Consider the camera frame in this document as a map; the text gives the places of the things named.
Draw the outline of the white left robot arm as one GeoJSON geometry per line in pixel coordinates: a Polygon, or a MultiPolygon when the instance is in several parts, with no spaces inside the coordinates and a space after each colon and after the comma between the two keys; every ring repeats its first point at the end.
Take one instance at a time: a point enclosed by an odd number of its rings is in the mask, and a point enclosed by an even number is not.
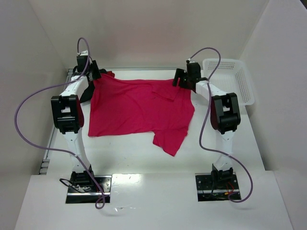
{"type": "Polygon", "coordinates": [[[78,193],[91,192],[94,182],[88,173],[93,175],[90,162],[87,159],[82,138],[84,115],[81,104],[91,100],[94,93],[93,77],[99,76],[95,61],[91,61],[89,52],[83,51],[77,55],[77,67],[73,69],[71,81],[59,95],[51,98],[51,108],[55,127],[67,141],[72,173],[66,185],[78,193]]]}

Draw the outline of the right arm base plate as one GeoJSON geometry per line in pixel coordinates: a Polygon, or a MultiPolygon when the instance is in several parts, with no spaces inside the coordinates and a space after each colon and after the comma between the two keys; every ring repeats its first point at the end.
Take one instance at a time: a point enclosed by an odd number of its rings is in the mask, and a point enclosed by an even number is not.
{"type": "Polygon", "coordinates": [[[198,201],[226,201],[241,200],[241,194],[236,174],[229,182],[213,183],[213,177],[210,173],[195,174],[198,201]]]}

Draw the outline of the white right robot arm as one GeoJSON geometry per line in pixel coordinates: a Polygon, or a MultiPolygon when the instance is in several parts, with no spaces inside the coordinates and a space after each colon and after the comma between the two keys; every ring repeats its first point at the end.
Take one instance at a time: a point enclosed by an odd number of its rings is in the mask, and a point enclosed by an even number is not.
{"type": "Polygon", "coordinates": [[[201,77],[199,63],[187,60],[186,69],[176,69],[173,86],[192,90],[201,95],[210,104],[212,128],[216,131],[216,148],[221,153],[218,160],[212,164],[212,181],[215,185],[229,182],[233,177],[233,164],[230,155],[233,154],[233,137],[241,122],[237,95],[227,93],[213,84],[207,78],[201,77]]]}

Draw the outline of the pink t shirt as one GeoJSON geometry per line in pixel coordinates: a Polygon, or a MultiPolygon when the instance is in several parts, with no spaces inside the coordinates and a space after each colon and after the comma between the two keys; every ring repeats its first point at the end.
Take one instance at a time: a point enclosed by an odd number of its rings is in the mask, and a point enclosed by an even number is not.
{"type": "Polygon", "coordinates": [[[169,80],[119,80],[102,74],[94,80],[89,137],[152,132],[153,144],[175,156],[192,117],[191,91],[169,80]]]}

